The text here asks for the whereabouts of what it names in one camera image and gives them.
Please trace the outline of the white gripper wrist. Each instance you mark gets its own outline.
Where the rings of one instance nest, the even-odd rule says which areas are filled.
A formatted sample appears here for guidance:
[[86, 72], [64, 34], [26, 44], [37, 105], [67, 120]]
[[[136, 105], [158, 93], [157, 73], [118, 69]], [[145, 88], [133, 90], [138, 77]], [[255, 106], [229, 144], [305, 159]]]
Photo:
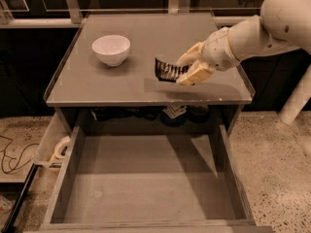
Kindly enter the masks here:
[[228, 27], [221, 28], [213, 32], [205, 42], [198, 42], [188, 49], [176, 64], [178, 66], [189, 65], [190, 68], [177, 79], [176, 83], [194, 85], [209, 79], [215, 69], [227, 71], [239, 65], [240, 60], [231, 50], [228, 33]]

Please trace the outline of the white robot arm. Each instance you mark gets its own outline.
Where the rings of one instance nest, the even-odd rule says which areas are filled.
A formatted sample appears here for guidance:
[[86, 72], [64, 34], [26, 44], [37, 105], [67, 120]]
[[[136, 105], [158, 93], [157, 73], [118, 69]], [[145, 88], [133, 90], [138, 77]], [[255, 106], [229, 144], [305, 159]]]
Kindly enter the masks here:
[[215, 31], [185, 52], [177, 64], [190, 68], [177, 83], [193, 85], [245, 59], [296, 49], [311, 52], [311, 0], [264, 0], [258, 16]]

